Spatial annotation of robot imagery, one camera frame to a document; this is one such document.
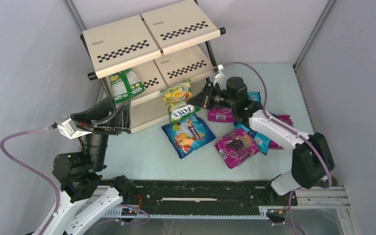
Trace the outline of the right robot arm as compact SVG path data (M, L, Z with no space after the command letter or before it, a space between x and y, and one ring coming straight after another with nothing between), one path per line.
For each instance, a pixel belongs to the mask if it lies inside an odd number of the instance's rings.
M331 187L334 161L326 137L319 132L308 134L299 131L268 113L260 102L249 98L242 78L229 78L225 89L207 82L188 103L208 110L213 107L231 109L236 122L267 136L292 156L291 169L270 183L276 194L310 189L323 178L328 181L325 187Z

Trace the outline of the green Fox's candy bag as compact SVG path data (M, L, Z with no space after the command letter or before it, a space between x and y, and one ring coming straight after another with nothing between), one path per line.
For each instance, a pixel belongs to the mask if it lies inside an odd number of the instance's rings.
M161 91L161 95L171 123L180 122L201 110L198 106L188 104L188 101L193 97L189 81L166 88Z

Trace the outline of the green candy bag nutrition side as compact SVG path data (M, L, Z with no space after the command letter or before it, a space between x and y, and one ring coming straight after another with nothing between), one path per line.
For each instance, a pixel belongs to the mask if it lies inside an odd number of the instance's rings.
M113 101L115 104L122 103L134 98L145 91L141 78L133 68L114 73L109 76L112 87Z

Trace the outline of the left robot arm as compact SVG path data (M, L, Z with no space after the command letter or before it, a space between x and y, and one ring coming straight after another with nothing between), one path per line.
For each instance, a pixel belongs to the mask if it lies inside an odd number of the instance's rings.
M81 150L54 158L52 174L60 183L55 211L48 214L35 235L82 235L108 210L134 199L135 184L124 175L116 176L101 196L79 211L102 181L99 172L106 168L109 136L131 132L130 109L130 100L116 105L108 96L93 107L56 122L63 136L80 141Z

